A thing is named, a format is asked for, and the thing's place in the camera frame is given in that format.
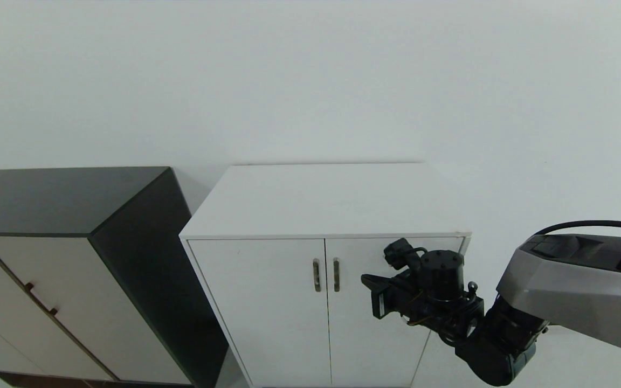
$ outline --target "metal handle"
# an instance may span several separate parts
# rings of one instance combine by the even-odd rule
[[[332,265],[335,267],[335,292],[340,292],[340,259],[335,258]]]
[[[320,292],[320,261],[313,259],[313,284],[315,284],[315,292]]]
[[[30,294],[30,297],[35,299],[35,302],[37,302],[39,305],[44,307],[45,310],[49,312],[49,314],[51,314],[52,316],[56,315],[59,312],[59,310],[57,310],[55,307],[52,307],[52,309],[50,309],[49,307],[47,307],[47,304],[42,303],[40,298],[32,292],[33,287],[35,287],[35,285],[33,285],[31,282],[25,283],[25,290],[27,290],[27,293]]]

